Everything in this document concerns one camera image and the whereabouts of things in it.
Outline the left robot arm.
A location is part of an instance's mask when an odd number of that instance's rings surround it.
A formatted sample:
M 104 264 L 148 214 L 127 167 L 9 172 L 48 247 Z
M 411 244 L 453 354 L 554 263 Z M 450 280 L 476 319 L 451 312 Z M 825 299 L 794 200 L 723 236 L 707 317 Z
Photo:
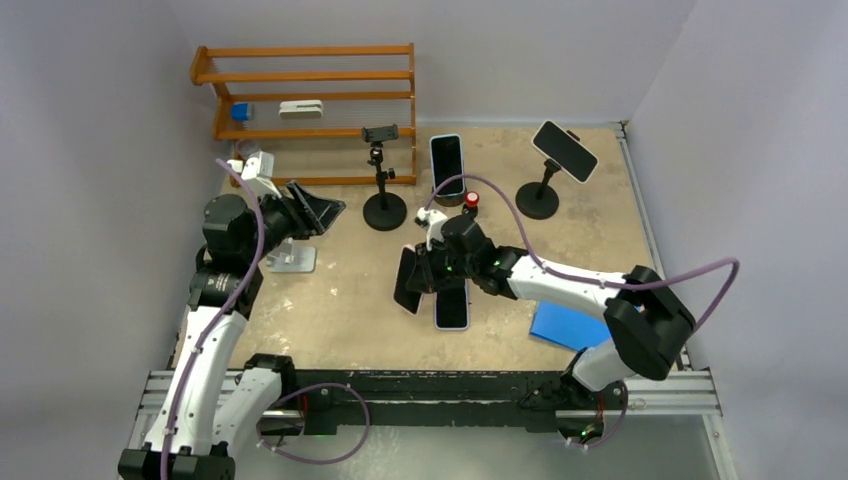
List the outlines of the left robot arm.
M 297 181 L 245 200 L 222 194 L 204 208 L 204 245 L 189 286 L 186 331 L 172 381 L 138 448 L 118 462 L 123 479 L 232 479 L 246 439 L 266 408 L 297 399 L 288 356 L 256 354 L 240 383 L 221 397 L 231 356 L 263 283 L 259 264 L 282 244 L 326 233 L 345 210 L 341 200 Z

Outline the black phone stand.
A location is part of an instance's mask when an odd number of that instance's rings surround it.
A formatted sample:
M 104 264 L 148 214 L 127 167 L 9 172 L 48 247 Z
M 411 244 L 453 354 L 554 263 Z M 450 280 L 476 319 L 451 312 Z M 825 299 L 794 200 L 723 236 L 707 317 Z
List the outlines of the black phone stand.
M 553 159 L 544 162 L 545 171 L 540 182 L 528 182 L 522 185 L 515 195 L 515 206 L 526 217 L 544 220 L 552 217 L 559 208 L 559 197 L 549 185 L 554 174 L 561 166 Z
M 384 127 L 363 127 L 361 137 L 364 142 L 370 144 L 368 164 L 375 168 L 375 181 L 378 188 L 378 192 L 369 197 L 363 205 L 363 219 L 374 230 L 394 230 L 405 221 L 407 205 L 400 196 L 386 190 L 387 181 L 394 179 L 396 174 L 392 168 L 384 170 L 382 163 L 383 143 L 399 138 L 398 126 L 392 124 Z

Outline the silver folding phone stand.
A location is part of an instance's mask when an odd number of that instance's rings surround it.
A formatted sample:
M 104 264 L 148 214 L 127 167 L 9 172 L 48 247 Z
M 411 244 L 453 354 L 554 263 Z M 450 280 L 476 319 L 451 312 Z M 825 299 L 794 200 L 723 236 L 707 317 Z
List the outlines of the silver folding phone stand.
M 316 258 L 315 247 L 289 238 L 267 255 L 266 265 L 272 273 L 311 273 L 315 270 Z

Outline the white case smartphone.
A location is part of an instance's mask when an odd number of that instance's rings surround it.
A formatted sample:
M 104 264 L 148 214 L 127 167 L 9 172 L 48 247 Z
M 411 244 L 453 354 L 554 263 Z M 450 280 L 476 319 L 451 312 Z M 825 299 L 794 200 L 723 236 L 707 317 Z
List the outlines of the white case smartphone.
M 544 121 L 534 134 L 533 147 L 575 181 L 585 184 L 599 164 L 597 156 L 587 149 L 570 131 L 551 120 Z

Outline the pink case smartphone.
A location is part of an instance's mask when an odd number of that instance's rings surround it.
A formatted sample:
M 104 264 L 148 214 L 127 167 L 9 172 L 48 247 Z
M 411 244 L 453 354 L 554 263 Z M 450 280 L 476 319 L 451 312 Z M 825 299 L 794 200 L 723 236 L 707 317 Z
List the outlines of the pink case smartphone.
M 404 312 L 417 315 L 421 306 L 423 294 L 409 288 L 416 266 L 416 252 L 412 245 L 405 245 L 401 251 L 397 275 L 395 279 L 393 300 Z

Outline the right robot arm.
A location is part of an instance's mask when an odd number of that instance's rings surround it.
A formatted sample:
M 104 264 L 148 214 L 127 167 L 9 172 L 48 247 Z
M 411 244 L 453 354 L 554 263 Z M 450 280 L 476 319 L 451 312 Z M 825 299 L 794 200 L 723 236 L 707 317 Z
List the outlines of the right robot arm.
M 578 353 L 561 381 L 564 399 L 584 407 L 607 386 L 631 376 L 662 381 L 696 321 L 670 284 L 645 266 L 599 272 L 537 258 L 527 249 L 497 246 L 468 215 L 420 209 L 426 232 L 405 285 L 441 293 L 474 284 L 492 296 L 548 302 L 603 322 L 610 337 Z

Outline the lavender case smartphone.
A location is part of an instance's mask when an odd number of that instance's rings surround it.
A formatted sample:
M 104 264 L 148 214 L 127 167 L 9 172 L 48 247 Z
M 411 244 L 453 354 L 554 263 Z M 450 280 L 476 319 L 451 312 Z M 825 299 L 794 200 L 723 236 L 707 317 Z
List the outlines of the lavender case smartphone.
M 465 280 L 451 283 L 435 294 L 434 324 L 440 331 L 464 331 L 470 323 Z

